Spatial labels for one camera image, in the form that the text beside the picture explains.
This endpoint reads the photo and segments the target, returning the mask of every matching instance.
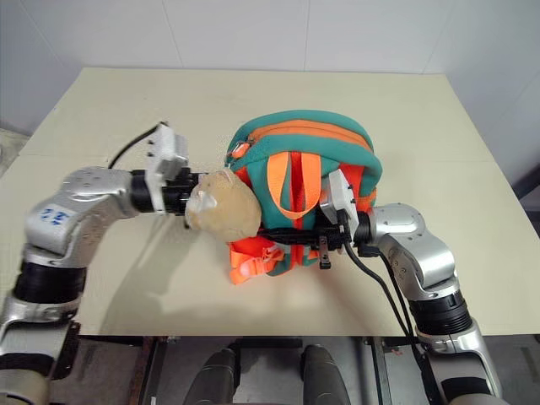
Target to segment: backpack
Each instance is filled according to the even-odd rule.
[[[265,230],[311,230],[321,178],[337,169],[353,188],[357,210],[367,211],[375,203],[382,173],[362,126],[340,114],[313,110],[277,112],[245,123],[230,142],[225,164],[255,193]],[[234,284],[318,260],[318,251],[309,246],[279,245],[261,236],[229,243],[229,253]]]

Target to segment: stuffed toy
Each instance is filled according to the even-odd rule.
[[[187,224],[225,242],[257,235],[261,206],[253,191],[229,169],[204,175],[186,205]]]

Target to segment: printed number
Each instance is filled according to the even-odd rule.
[[[55,211],[52,208],[45,208],[40,215],[41,220],[53,225],[62,225],[64,219],[69,218],[69,215],[63,211]]]
[[[54,212],[54,209],[52,208],[45,208],[43,212],[41,213],[41,220],[45,221],[46,219],[49,219],[51,217],[51,214]]]

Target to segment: backpack handle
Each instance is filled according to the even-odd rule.
[[[272,154],[267,163],[267,184],[273,203],[288,219],[298,219],[309,213],[319,202],[321,195],[321,156],[301,154],[302,179],[304,182],[305,210],[289,211],[281,206],[281,192],[289,166],[289,152]]]

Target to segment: beige table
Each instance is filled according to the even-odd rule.
[[[442,75],[84,69],[0,179],[2,293],[16,276],[24,213],[70,171],[105,165],[158,120],[188,138],[194,170],[217,169],[243,122],[297,108],[365,126],[384,167],[378,203],[422,212],[453,250],[485,334],[540,332],[540,242]],[[143,168],[143,155],[134,148],[119,167]],[[224,244],[143,214],[105,236],[78,320],[90,334],[399,335],[380,288],[346,258],[332,263],[233,286]]]

